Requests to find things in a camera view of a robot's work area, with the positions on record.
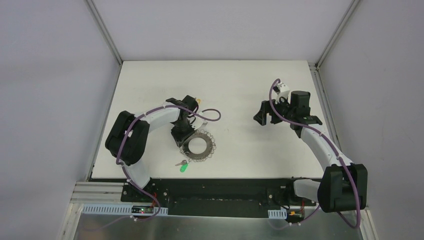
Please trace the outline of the key with green tag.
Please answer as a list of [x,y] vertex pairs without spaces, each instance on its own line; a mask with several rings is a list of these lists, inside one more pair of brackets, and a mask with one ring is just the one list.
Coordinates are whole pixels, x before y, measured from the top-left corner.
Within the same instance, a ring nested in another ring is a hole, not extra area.
[[184,173],[186,171],[188,165],[189,165],[189,162],[187,160],[182,160],[181,162],[177,163],[175,166],[179,167],[179,171],[181,173]]

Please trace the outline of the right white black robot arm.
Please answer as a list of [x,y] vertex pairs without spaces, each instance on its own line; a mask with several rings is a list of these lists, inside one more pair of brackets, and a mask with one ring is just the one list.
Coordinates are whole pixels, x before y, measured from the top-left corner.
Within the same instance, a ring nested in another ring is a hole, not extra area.
[[296,205],[303,198],[319,203],[326,213],[363,210],[367,205],[368,170],[342,154],[324,133],[322,121],[311,115],[311,94],[293,91],[290,99],[280,96],[261,102],[253,119],[260,125],[286,122],[312,151],[323,169],[320,181],[298,178],[284,190],[284,200]]

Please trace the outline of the metal disc with key rings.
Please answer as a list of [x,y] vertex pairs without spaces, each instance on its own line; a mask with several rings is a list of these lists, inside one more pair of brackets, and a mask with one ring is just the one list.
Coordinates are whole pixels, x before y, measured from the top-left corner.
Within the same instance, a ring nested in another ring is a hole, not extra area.
[[180,147],[180,153],[189,162],[204,162],[211,158],[216,150],[215,139],[205,130],[197,130]]

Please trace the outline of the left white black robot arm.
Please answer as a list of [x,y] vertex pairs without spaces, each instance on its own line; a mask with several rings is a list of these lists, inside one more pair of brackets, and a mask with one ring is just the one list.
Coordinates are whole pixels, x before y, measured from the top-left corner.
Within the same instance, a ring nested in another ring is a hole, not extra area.
[[149,133],[172,124],[170,134],[180,148],[195,133],[189,117],[198,109],[197,100],[186,95],[182,100],[169,98],[162,105],[138,115],[126,110],[118,114],[105,140],[105,147],[135,186],[133,195],[140,202],[149,201],[153,195],[153,189],[147,185],[151,177],[142,162]]

